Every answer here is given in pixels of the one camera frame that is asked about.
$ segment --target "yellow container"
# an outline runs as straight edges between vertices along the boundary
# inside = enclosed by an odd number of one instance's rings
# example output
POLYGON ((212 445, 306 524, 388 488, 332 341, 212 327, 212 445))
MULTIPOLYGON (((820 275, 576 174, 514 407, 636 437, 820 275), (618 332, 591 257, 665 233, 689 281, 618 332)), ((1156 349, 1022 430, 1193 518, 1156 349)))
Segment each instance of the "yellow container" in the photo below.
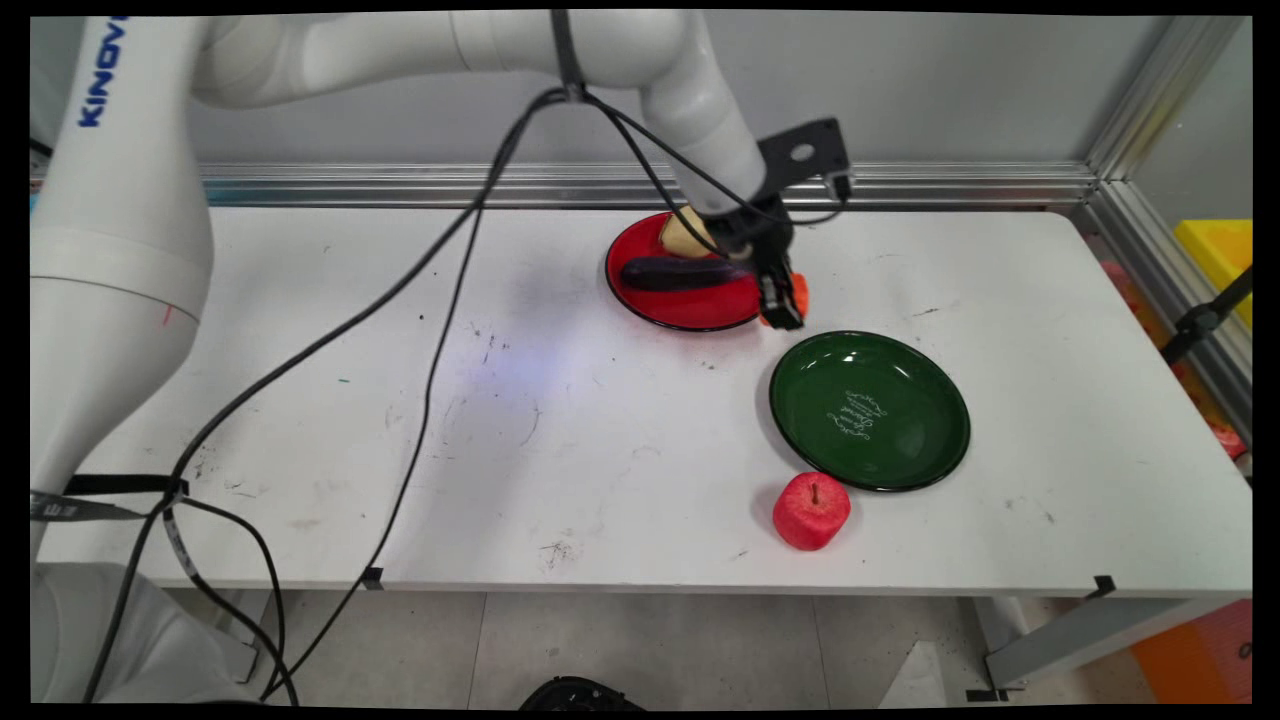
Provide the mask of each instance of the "yellow container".
MULTIPOLYGON (((1183 220, 1174 234, 1217 290, 1253 264, 1253 220, 1183 220)), ((1253 327, 1252 292, 1235 311, 1253 327)))

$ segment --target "green plate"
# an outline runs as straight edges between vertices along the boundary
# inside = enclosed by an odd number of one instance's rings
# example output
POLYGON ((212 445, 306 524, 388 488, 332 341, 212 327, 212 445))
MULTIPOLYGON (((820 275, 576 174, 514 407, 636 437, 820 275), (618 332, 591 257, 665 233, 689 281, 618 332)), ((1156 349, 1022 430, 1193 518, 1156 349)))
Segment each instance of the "green plate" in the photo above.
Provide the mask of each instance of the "green plate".
POLYGON ((873 333, 823 333, 788 350, 773 369, 769 407, 801 457, 863 489, 931 486, 969 448, 969 410, 951 378, 873 333))

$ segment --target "red plate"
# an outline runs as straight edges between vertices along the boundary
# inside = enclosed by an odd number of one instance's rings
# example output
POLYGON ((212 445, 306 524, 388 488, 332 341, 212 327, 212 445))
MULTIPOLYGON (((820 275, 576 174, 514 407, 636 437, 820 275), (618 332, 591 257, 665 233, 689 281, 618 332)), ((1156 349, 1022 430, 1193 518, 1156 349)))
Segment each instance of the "red plate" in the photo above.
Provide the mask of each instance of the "red plate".
POLYGON ((671 213, 662 213, 645 218, 613 241, 604 260, 604 275, 613 296, 645 320, 677 331, 723 331, 751 322, 760 305, 760 291, 751 277, 684 292, 649 292, 622 282, 622 266, 632 258, 673 258, 658 240, 669 217, 671 213))

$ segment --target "white table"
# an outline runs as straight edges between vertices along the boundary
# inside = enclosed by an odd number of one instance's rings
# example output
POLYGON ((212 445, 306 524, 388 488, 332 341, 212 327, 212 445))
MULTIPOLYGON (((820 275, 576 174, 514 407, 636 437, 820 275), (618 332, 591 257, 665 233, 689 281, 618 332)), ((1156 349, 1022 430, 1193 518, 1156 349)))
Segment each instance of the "white table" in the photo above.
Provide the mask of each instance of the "white table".
MULTIPOLYGON (((997 643, 1004 680, 1252 594, 1252 492, 1064 218, 847 214, 797 229, 803 332, 680 333, 628 313, 603 279, 608 243, 648 214, 485 214, 424 456, 378 561, 384 587, 1083 597, 1096 575, 1114 579, 1105 601, 997 643), (803 553, 769 521, 806 466, 765 389, 788 347, 832 329, 932 357, 964 393, 973 439, 936 486, 854 491, 849 525, 803 553), (1074 647, 1091 633, 1073 615, 1102 637, 1074 647), (1044 634, 1055 625, 1065 638, 1044 634)), ((453 217, 214 210, 218 266, 191 359, 82 471, 166 471, 219 406, 375 297, 453 217)), ((369 560, 465 241, 196 456, 193 496, 257 525, 285 585, 346 587, 369 560)), ((179 524, 210 583, 265 587, 241 530, 189 509, 179 524)), ((41 559, 123 561, 136 529, 60 525, 41 559)), ((186 584, 163 533, 142 570, 186 584)))

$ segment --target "purple eggplant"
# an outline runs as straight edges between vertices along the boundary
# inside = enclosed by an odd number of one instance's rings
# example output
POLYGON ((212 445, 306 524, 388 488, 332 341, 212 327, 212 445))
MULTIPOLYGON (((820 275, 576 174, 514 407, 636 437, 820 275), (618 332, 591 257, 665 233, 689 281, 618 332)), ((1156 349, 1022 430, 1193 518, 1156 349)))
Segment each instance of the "purple eggplant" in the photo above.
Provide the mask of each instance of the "purple eggplant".
POLYGON ((622 282, 634 290, 682 292, 728 284, 750 272, 721 258, 632 258, 622 266, 622 282))

